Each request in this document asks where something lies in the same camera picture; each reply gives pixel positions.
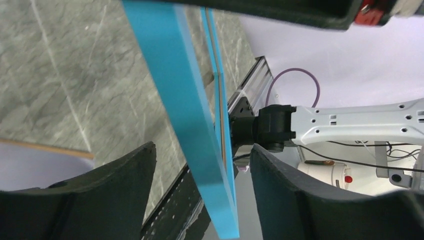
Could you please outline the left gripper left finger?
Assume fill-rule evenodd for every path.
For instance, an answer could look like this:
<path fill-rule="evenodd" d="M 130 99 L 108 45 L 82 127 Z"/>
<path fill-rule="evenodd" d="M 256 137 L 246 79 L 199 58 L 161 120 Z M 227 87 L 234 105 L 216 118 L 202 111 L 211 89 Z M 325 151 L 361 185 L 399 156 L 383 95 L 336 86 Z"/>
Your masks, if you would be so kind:
<path fill-rule="evenodd" d="M 46 188 L 0 193 L 3 240 L 139 240 L 156 168 L 147 142 Z"/>

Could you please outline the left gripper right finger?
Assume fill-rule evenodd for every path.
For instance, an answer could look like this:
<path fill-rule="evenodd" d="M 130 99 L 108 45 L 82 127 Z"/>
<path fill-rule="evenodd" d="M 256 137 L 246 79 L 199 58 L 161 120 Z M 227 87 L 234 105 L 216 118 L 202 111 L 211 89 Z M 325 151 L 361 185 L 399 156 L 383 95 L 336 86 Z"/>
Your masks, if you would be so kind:
<path fill-rule="evenodd" d="M 250 172 L 265 240 L 421 240 L 424 194 L 378 196 L 331 186 L 282 162 L 260 145 Z"/>

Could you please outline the blue wooden picture frame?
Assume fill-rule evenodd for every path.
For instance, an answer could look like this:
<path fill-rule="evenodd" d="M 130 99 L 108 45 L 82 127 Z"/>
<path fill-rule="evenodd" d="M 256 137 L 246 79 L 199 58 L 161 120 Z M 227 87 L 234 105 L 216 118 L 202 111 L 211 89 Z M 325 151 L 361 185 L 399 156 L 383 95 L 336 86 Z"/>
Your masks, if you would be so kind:
<path fill-rule="evenodd" d="M 216 233 L 238 238 L 229 128 L 214 129 L 185 9 L 151 0 L 122 4 Z"/>

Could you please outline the landscape photo print board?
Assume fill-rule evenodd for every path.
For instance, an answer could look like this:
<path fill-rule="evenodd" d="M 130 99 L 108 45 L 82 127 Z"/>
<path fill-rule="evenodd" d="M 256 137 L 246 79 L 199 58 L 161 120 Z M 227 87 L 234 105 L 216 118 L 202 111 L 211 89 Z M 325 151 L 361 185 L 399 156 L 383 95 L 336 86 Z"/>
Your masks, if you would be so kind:
<path fill-rule="evenodd" d="M 2 191 L 46 188 L 94 168 L 94 155 L 87 151 L 4 138 L 0 140 Z"/>

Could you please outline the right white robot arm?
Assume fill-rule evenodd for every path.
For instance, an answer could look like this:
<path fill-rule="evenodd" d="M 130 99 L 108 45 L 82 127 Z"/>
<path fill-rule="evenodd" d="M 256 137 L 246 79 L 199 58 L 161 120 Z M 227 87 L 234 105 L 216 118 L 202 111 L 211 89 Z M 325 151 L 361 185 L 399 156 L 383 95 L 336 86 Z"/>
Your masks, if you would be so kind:
<path fill-rule="evenodd" d="M 424 100 L 339 108 L 273 104 L 257 116 L 233 117 L 230 135 L 234 146 L 258 144 L 271 152 L 328 141 L 423 145 Z"/>

